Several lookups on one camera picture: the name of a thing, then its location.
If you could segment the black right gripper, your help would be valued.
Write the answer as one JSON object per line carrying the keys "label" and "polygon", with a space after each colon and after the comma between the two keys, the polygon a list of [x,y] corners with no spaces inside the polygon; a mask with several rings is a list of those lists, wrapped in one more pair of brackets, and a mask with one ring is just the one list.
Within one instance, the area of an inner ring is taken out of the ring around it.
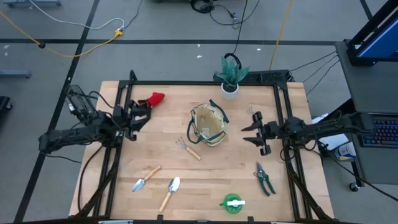
{"label": "black right gripper", "polygon": [[260,147],[260,154],[266,156],[271,153],[271,147],[266,143],[267,139],[277,139],[280,134],[280,127],[276,121],[262,123],[262,113],[255,112],[252,115],[253,123],[249,127],[243,128],[241,131],[257,130],[256,137],[245,137],[245,141],[251,142]]}

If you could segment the red black gardening glove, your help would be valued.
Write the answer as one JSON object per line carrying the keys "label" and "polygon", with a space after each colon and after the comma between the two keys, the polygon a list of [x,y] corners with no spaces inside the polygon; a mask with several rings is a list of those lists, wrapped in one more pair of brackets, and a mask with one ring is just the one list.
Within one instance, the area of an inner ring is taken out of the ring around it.
{"label": "red black gardening glove", "polygon": [[153,108],[160,104],[164,98],[164,93],[153,92],[146,100],[139,100],[138,104],[139,106],[145,106],[146,108]]}

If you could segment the green-handled pruning shears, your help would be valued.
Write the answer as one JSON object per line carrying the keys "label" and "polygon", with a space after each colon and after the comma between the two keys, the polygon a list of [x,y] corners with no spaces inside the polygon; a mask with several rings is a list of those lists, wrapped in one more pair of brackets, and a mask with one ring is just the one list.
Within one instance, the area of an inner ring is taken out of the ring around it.
{"label": "green-handled pruning shears", "polygon": [[265,173],[262,165],[260,162],[256,162],[256,171],[253,173],[253,175],[258,179],[262,191],[265,193],[266,196],[270,196],[271,194],[269,191],[266,189],[266,185],[268,185],[269,190],[271,191],[272,194],[276,194],[269,176]]}

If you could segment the narrow wooden-handled trowel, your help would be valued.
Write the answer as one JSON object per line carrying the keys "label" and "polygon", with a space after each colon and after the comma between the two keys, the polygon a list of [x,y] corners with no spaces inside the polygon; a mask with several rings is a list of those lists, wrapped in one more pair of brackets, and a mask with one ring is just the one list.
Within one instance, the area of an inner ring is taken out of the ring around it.
{"label": "narrow wooden-handled trowel", "polygon": [[150,171],[144,178],[139,179],[132,188],[133,192],[137,192],[139,191],[141,188],[143,188],[143,186],[145,186],[146,182],[154,175],[156,174],[158,171],[160,171],[162,168],[161,165],[158,165],[155,169],[153,169],[152,171]]}

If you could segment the wooden-handled hand rake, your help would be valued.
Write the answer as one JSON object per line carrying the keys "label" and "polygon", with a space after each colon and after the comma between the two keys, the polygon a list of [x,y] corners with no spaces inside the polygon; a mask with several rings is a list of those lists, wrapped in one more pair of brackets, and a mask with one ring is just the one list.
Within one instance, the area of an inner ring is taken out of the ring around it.
{"label": "wooden-handled hand rake", "polygon": [[188,145],[185,143],[185,141],[182,138],[177,139],[176,143],[180,147],[184,148],[187,152],[189,152],[195,159],[197,159],[198,161],[201,160],[201,156],[199,154],[197,154],[193,149],[188,147]]}

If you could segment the green white spray bottle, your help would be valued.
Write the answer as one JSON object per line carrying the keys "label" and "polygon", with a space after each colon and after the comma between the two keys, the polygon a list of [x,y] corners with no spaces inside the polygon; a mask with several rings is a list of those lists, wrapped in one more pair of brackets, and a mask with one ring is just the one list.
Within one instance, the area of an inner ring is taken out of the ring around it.
{"label": "green white spray bottle", "polygon": [[246,201],[243,200],[237,194],[228,194],[224,197],[223,201],[219,204],[219,206],[223,207],[230,214],[237,214],[246,204]]}

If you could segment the wide wooden-handled trowel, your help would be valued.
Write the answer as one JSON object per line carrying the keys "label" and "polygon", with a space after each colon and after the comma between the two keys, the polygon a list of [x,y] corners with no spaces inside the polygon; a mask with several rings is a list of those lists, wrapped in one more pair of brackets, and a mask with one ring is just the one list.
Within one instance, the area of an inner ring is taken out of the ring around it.
{"label": "wide wooden-handled trowel", "polygon": [[178,190],[180,186],[180,177],[175,177],[169,184],[169,191],[167,193],[167,195],[165,196],[162,205],[159,208],[159,212],[162,213],[170,199],[170,197],[172,196],[172,194],[174,192],[176,192]]}

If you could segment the beige green gardening bag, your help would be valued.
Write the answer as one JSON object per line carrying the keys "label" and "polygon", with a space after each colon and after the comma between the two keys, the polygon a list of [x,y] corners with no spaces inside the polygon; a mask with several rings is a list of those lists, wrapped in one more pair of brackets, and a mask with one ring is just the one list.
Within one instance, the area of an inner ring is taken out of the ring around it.
{"label": "beige green gardening bag", "polygon": [[192,144],[203,142],[214,147],[226,137],[226,125],[229,119],[224,110],[213,100],[194,107],[188,123],[187,139]]}

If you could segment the black perforated power box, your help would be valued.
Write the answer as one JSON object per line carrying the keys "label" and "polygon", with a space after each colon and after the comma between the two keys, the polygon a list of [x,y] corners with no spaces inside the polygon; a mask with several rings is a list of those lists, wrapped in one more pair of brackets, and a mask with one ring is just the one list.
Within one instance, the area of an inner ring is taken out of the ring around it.
{"label": "black perforated power box", "polygon": [[288,70],[268,70],[249,72],[244,78],[244,82],[254,83],[276,83],[286,82],[290,78]]}

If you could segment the green artificial plant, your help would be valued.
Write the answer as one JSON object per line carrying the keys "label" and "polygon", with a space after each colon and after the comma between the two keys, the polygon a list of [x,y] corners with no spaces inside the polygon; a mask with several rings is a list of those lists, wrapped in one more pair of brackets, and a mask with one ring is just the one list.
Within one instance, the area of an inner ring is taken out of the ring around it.
{"label": "green artificial plant", "polygon": [[234,60],[228,62],[224,57],[221,57],[222,72],[215,72],[214,75],[222,79],[229,88],[237,87],[238,83],[242,81],[249,73],[250,67],[242,67],[235,65]]}

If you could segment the white paper sheet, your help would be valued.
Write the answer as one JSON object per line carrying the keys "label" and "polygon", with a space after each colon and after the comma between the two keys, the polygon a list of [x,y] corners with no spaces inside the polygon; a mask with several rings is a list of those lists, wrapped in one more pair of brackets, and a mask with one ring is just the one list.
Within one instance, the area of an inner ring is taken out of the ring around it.
{"label": "white paper sheet", "polygon": [[[312,119],[312,123],[315,124],[319,121],[321,121],[322,119],[326,118],[328,116],[328,113],[325,113],[323,115],[314,117]],[[338,134],[338,135],[334,135],[334,136],[327,136],[324,138],[320,138],[319,141],[323,144],[327,144],[327,149],[329,151],[332,151],[346,143],[349,143],[349,139],[346,137],[345,134]]]}

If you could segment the blue white yellow canister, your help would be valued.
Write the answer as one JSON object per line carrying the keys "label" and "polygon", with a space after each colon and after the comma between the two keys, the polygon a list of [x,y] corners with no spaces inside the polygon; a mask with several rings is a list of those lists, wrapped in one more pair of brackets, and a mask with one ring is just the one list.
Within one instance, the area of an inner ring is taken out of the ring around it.
{"label": "blue white yellow canister", "polygon": [[347,142],[334,150],[335,157],[338,160],[345,161],[356,157],[356,151],[352,142]]}

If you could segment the grey side desk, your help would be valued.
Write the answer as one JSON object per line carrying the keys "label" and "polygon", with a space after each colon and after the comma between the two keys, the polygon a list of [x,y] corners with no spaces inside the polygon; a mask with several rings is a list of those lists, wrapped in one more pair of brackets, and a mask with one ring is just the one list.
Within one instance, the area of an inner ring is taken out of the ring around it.
{"label": "grey side desk", "polygon": [[[335,44],[355,111],[398,114],[398,62],[378,62],[370,67],[352,66],[345,42]],[[362,147],[361,136],[352,136],[364,180],[398,185],[398,148]]]}

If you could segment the backlit black keyboard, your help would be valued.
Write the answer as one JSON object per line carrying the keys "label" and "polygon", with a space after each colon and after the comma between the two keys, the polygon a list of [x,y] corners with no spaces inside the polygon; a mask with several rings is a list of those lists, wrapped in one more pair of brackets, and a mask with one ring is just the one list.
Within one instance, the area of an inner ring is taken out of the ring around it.
{"label": "backlit black keyboard", "polygon": [[398,148],[398,114],[372,114],[375,130],[361,137],[362,147]]}

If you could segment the black aluminium table frame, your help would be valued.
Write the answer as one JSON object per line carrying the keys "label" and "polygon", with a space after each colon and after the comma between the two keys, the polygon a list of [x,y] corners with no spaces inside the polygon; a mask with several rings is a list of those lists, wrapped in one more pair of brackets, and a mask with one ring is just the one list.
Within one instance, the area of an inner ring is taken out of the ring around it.
{"label": "black aluminium table frame", "polygon": [[[261,111],[264,121],[282,121],[291,116],[310,122],[307,97],[301,83],[288,83],[285,88],[276,84],[251,83],[243,85],[238,96],[225,100],[221,86],[215,82],[135,82],[130,96],[143,99],[153,92],[165,94],[164,101],[152,112],[151,120],[138,133],[137,140],[124,140],[122,148],[101,149],[99,144],[89,145],[81,168],[84,176],[78,180],[71,214],[89,201],[104,172],[119,154],[118,172],[105,188],[91,216],[134,223],[192,223],[216,222],[294,222],[318,221],[309,202],[288,178],[287,167],[293,166],[305,182],[316,203],[328,215],[333,215],[330,196],[319,156],[309,150],[296,151],[291,161],[283,161],[283,143],[271,141],[271,153],[259,151],[243,138],[241,131],[251,124],[247,113],[250,106]],[[220,105],[227,117],[227,135],[215,147],[197,144],[194,151],[198,161],[177,145],[178,138],[187,139],[190,110],[209,100]],[[266,196],[258,179],[253,175],[256,162],[260,162],[276,192]],[[133,185],[158,165],[162,168],[137,192]],[[169,184],[180,177],[180,186],[170,197],[164,211],[159,208],[169,191]],[[228,194],[237,194],[246,204],[237,214],[228,213],[219,204]]]}

